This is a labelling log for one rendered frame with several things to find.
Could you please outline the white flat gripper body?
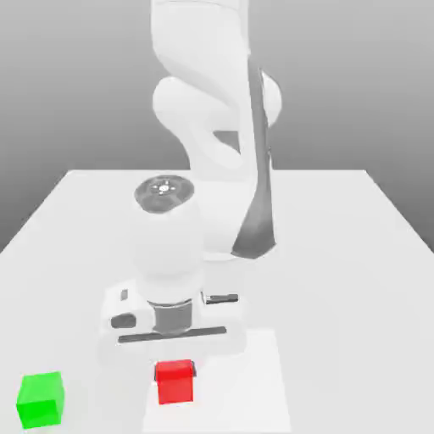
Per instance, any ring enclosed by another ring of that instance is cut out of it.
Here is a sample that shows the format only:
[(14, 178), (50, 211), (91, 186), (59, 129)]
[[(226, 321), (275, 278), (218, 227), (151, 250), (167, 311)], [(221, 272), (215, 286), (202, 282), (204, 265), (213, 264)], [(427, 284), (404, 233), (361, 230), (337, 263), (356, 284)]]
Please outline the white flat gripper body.
[(195, 364), (224, 354), (237, 354), (247, 341), (243, 312), (202, 312), (193, 316), (192, 327), (177, 333), (150, 328), (151, 314), (99, 315), (97, 354), (100, 363), (115, 367), (190, 359)]

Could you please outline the small red cube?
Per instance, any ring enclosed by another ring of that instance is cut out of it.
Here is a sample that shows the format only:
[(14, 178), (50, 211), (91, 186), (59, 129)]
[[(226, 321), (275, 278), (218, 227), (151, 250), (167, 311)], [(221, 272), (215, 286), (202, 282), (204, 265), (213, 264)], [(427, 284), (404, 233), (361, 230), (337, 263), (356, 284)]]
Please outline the small red cube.
[(196, 366), (190, 359), (159, 361), (154, 369), (160, 405), (193, 401)]

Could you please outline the small green cube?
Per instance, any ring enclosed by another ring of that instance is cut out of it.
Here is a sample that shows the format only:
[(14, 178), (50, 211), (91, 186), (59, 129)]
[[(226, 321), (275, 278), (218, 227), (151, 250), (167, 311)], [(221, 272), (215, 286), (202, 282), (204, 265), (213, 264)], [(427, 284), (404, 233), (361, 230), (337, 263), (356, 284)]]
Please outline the small green cube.
[(59, 371), (23, 376), (16, 399), (22, 428), (60, 425), (64, 399), (64, 383)]

